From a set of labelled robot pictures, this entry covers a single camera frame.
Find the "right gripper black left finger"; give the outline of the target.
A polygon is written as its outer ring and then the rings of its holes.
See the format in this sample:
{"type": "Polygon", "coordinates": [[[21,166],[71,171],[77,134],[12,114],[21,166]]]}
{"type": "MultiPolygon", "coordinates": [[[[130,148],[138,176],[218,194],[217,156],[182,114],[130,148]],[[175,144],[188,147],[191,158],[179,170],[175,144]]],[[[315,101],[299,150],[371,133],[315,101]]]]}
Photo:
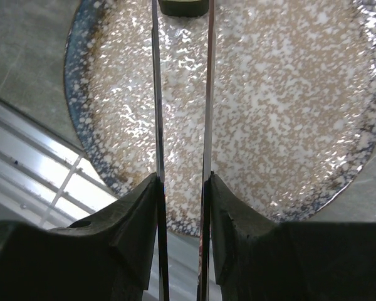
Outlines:
{"type": "Polygon", "coordinates": [[[0,221],[0,300],[141,300],[157,227],[155,174],[66,228],[0,221]]]}

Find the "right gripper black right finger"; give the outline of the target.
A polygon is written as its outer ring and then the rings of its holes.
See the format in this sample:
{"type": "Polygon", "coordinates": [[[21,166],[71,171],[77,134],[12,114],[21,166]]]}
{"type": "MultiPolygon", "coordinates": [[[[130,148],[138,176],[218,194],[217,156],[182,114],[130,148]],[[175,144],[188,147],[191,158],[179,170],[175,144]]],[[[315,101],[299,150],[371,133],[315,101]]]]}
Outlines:
{"type": "Polygon", "coordinates": [[[376,223],[276,224],[211,176],[223,300],[376,300],[376,223]]]}

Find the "metal tongs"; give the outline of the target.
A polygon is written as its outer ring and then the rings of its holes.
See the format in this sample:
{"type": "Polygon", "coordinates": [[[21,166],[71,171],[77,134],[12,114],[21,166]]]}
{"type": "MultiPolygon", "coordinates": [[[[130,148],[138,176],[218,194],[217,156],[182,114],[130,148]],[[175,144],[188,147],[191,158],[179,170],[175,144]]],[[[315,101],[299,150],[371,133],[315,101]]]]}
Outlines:
{"type": "MultiPolygon", "coordinates": [[[[197,300],[209,300],[209,254],[211,229],[211,156],[212,156],[212,119],[214,103],[214,57],[215,57],[215,10],[216,3],[209,2],[209,21],[207,37],[207,78],[206,113],[204,126],[204,150],[202,160],[201,223],[199,243],[199,268],[197,300]]],[[[165,205],[165,166],[164,166],[164,129],[162,116],[162,89],[160,74],[159,23],[157,1],[151,2],[152,11],[152,63],[154,77],[155,139],[156,139],[156,175],[159,184],[157,196],[157,231],[159,248],[159,299],[169,300],[169,273],[167,254],[166,205],[165,205]]]]}

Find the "red topped sushi piece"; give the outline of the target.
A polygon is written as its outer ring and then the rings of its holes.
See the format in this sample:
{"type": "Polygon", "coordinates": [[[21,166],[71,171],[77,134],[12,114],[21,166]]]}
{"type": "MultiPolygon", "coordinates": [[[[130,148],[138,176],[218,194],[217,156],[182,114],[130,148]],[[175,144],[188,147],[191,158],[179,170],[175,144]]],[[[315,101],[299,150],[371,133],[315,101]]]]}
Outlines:
{"type": "Polygon", "coordinates": [[[196,18],[209,10],[209,0],[158,0],[161,12],[166,16],[196,18]]]}

